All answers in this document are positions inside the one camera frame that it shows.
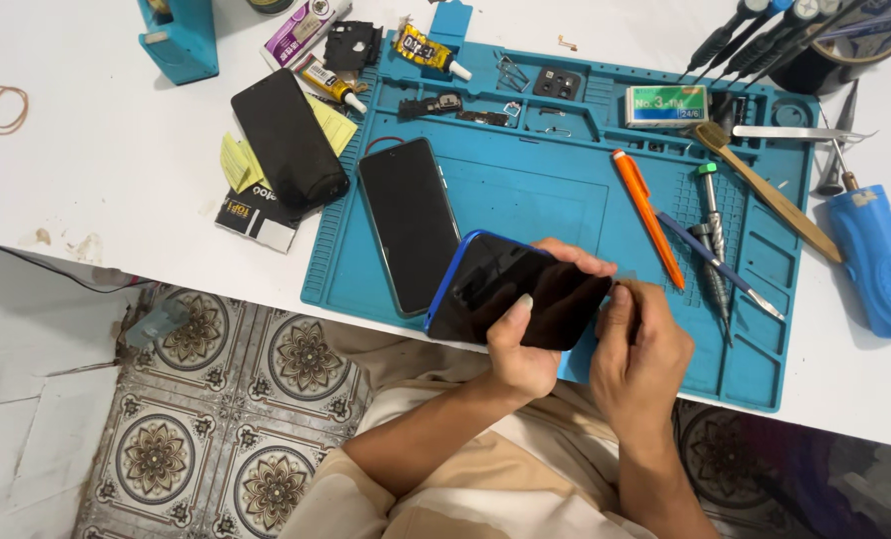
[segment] glue tube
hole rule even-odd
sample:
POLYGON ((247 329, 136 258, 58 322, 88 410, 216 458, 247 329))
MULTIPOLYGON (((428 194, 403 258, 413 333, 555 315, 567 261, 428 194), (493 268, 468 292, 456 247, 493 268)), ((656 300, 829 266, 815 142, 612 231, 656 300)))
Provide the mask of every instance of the glue tube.
POLYGON ((339 103, 351 104, 363 114, 368 110, 366 105, 362 104, 355 96, 351 86, 340 79, 338 75, 326 69, 315 55, 310 53, 306 56, 302 63, 296 66, 296 71, 339 103))
POLYGON ((394 47, 398 54, 418 65, 435 67, 443 73, 455 73, 464 80, 472 79, 472 74, 455 61, 455 56, 448 47, 428 39, 411 24, 406 23, 399 29, 399 37, 394 47))

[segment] black tape roll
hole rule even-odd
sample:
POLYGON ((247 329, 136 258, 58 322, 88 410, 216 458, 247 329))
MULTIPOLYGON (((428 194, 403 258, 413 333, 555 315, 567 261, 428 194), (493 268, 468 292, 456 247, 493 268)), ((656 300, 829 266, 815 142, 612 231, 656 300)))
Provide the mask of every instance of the black tape roll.
MULTIPOLYGON (((843 27, 891 11, 891 0, 873 2, 843 19, 843 27)), ((891 21, 835 41, 814 42, 771 74, 781 88, 800 94, 827 95, 858 79, 868 70, 891 57, 891 21)))

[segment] red wire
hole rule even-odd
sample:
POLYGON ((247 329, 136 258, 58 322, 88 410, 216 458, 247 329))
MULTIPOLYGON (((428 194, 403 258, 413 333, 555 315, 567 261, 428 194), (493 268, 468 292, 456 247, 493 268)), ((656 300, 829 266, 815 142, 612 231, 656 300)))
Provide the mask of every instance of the red wire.
POLYGON ((368 143, 368 146, 366 147, 366 155, 368 155, 368 151, 372 149, 373 144, 375 144, 376 142, 381 142, 383 140, 397 140, 397 141, 400 141, 401 143, 405 142, 404 140, 398 138, 397 136, 380 136, 378 139, 373 140, 368 143))

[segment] black smartphone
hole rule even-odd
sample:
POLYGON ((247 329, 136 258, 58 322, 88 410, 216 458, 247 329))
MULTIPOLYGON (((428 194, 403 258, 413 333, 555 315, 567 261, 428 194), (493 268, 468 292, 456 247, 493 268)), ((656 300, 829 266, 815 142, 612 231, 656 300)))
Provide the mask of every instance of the black smartphone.
POLYGON ((288 219, 348 192, 348 176, 292 71, 279 69, 237 93, 232 104, 288 219))
POLYGON ((395 308, 426 312, 459 246, 459 227, 428 139, 359 159, 359 181, 395 308))
POLYGON ((484 230, 456 250, 425 319, 425 334, 486 344, 488 328, 528 293, 532 320, 524 346, 571 350, 612 288, 571 262, 484 230))

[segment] blue silicone repair mat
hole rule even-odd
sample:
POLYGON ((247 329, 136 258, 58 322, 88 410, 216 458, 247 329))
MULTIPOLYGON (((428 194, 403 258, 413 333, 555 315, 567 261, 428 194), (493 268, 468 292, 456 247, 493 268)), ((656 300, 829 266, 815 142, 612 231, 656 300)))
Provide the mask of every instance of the blue silicone repair mat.
MULTIPOLYGON (((665 287, 675 318, 694 338, 695 353, 681 390, 740 407, 778 410, 785 374, 788 333, 802 242, 753 196, 743 180, 700 143, 675 129, 624 129, 624 93, 630 85, 668 83, 677 76, 621 65, 576 61, 560 56, 508 51, 463 40, 471 7, 440 3, 430 38, 448 45, 473 73, 470 81, 418 67, 383 42, 378 66, 364 70, 368 90, 359 99, 365 118, 340 160, 352 181, 349 193, 322 212, 301 299, 325 309, 421 331, 422 316, 402 318, 379 258, 358 189, 355 164, 368 141, 381 136, 404 140, 427 137, 448 184, 460 232, 477 228, 531 242, 547 236, 581 246, 617 262, 619 271, 665 287), (508 55, 531 80, 543 66, 579 74, 574 101, 524 93, 499 80, 498 57, 508 55), (455 113, 400 120, 398 103, 445 90, 459 91, 465 110, 501 112, 521 105, 506 127, 458 120, 455 113), (552 107, 564 115, 541 108, 552 107), (544 132, 556 128, 570 137, 544 132), (705 220, 704 189, 695 169, 719 163, 715 175, 718 210, 724 219, 727 263, 786 315, 784 322, 756 307, 740 290, 732 291, 731 326, 735 347, 728 348, 715 307, 699 281, 703 261, 666 231, 686 288, 670 283, 641 219, 611 162, 624 149, 638 162, 651 201, 685 227, 705 220)), ((761 126, 814 126, 817 104, 811 97, 755 85, 749 92, 748 123, 761 126)), ((380 142, 375 148, 384 148, 380 142)), ((788 199, 804 208, 810 185, 811 144, 761 139, 735 140, 732 150, 788 199)), ((559 377, 587 382, 595 338, 586 331, 567 354, 559 377)))

